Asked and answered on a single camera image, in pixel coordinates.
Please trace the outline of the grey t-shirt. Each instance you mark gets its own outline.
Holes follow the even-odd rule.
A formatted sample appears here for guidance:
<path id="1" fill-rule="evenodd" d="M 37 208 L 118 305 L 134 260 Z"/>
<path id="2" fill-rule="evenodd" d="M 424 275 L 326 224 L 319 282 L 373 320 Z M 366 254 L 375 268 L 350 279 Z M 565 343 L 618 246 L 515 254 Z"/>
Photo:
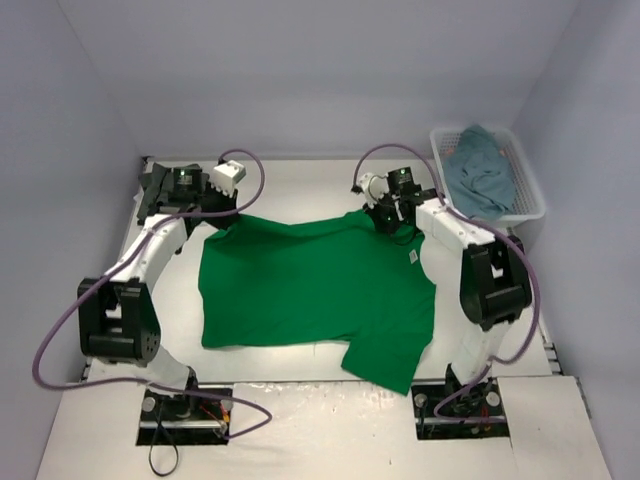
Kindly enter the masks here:
<path id="1" fill-rule="evenodd" d="M 203 193 L 204 180 L 198 164 L 174 168 L 154 164 L 149 173 L 139 178 L 144 192 L 145 221 L 156 214 L 184 213 L 193 208 Z"/>

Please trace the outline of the green t-shirt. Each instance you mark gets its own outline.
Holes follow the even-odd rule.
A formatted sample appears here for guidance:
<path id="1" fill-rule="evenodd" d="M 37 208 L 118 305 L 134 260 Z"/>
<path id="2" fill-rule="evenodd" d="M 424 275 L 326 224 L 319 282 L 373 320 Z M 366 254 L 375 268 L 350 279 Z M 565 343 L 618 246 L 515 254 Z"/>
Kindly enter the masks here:
<path id="1" fill-rule="evenodd" d="M 344 342 L 344 371 L 405 395 L 435 328 L 423 240 L 405 228 L 395 242 L 362 211 L 300 224 L 245 215 L 204 241 L 201 344 Z"/>

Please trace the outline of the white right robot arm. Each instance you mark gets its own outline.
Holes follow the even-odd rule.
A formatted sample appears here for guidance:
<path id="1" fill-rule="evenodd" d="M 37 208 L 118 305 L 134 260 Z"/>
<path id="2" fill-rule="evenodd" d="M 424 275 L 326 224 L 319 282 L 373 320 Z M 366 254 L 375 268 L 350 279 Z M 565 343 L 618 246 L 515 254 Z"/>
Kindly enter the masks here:
<path id="1" fill-rule="evenodd" d="M 377 231 L 394 234 L 409 226 L 461 256 L 459 304 L 468 326 L 447 367 L 442 398 L 455 412 L 468 410 L 479 397 L 475 382 L 485 378 L 484 368 L 532 302 L 527 269 L 513 250 L 519 242 L 471 224 L 436 190 L 416 184 L 409 167 L 384 176 L 365 173 L 354 189 L 364 194 L 364 211 Z"/>

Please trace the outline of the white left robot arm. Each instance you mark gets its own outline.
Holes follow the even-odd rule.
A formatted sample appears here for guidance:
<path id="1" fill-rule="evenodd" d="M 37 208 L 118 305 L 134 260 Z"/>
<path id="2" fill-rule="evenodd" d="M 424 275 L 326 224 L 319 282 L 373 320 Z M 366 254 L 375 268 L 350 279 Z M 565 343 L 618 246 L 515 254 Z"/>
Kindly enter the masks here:
<path id="1" fill-rule="evenodd" d="M 245 167 L 235 161 L 222 161 L 210 173 L 198 164 L 154 166 L 140 178 L 138 237 L 107 271 L 104 285 L 86 278 L 78 287 L 77 293 L 88 297 L 78 309 L 82 353 L 104 364 L 125 364 L 146 384 L 169 387 L 163 405 L 180 420 L 199 409 L 197 376 L 162 346 L 152 291 L 202 214 L 219 230 L 237 220 L 237 186 L 245 175 Z"/>

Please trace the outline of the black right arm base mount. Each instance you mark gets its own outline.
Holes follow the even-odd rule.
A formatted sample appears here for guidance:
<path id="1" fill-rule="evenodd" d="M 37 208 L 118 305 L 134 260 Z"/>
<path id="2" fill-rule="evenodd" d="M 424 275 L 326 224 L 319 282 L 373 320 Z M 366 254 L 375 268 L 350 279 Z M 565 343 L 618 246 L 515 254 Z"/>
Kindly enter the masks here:
<path id="1" fill-rule="evenodd" d="M 419 441 L 475 440 L 509 438 L 510 430 L 496 379 L 473 387 L 468 394 L 436 406 L 455 388 L 444 383 L 418 383 L 411 386 L 416 437 Z"/>

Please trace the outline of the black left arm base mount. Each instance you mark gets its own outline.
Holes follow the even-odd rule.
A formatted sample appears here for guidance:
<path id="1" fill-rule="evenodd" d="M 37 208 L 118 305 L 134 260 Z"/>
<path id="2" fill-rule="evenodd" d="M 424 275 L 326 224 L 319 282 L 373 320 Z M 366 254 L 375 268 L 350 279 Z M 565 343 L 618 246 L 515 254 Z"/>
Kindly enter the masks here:
<path id="1" fill-rule="evenodd" d="M 204 387 L 230 396 L 231 388 Z M 169 396 L 146 389 L 141 402 L 137 446 L 227 445 L 233 403 L 228 399 Z"/>

